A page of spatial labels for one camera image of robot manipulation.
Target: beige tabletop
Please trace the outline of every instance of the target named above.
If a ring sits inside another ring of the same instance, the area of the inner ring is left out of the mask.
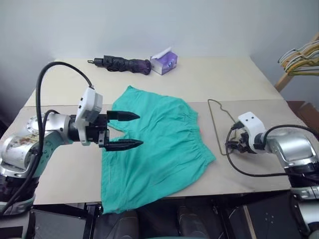
[[[88,64],[86,59],[62,59],[82,70],[103,95],[102,112],[128,85],[163,95],[184,99],[198,112],[198,124],[204,143],[215,154],[202,177],[187,188],[170,195],[173,197],[247,193],[289,189],[286,177],[251,178],[235,171],[218,149],[207,99],[222,102],[234,118],[247,111],[259,117],[266,128],[283,123],[303,124],[289,109],[287,103],[259,71],[250,58],[180,58],[178,66],[160,76],[130,72],[108,72]],[[87,85],[72,70],[56,66],[49,70],[42,84],[42,111],[55,109],[62,114],[76,114],[77,104]],[[19,131],[35,115],[34,93],[15,121],[4,134]],[[221,144],[232,121],[211,103]],[[119,132],[111,131],[112,136]],[[232,154],[234,163],[250,173],[282,172],[278,159],[270,154]],[[50,159],[36,189],[36,204],[96,202],[101,200],[101,150],[97,145],[84,147],[79,143],[61,146]]]

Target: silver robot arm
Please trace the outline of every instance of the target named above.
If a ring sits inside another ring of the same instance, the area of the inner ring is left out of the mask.
[[[319,157],[310,140],[299,130],[278,129],[264,136],[263,123],[251,112],[238,117],[239,141],[229,148],[248,153],[273,153],[279,159],[291,184],[291,209],[304,236],[319,230]]]

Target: tissue box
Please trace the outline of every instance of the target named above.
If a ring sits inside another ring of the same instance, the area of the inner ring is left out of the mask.
[[[150,59],[152,70],[156,71],[160,75],[164,75],[166,72],[174,69],[177,64],[177,55],[171,51],[164,54],[158,54]]]

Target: white wall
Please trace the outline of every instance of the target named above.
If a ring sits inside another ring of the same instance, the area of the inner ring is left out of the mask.
[[[268,79],[278,58],[319,30],[318,0],[1,0],[0,116],[14,119],[54,58],[135,54],[250,55]],[[319,81],[283,95],[319,106]]]

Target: green cloth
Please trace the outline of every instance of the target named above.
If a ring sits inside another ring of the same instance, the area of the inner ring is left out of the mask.
[[[108,124],[144,144],[102,153],[101,198],[104,213],[135,209],[195,182],[215,160],[201,140],[197,112],[179,98],[129,86],[112,106],[141,118]]]

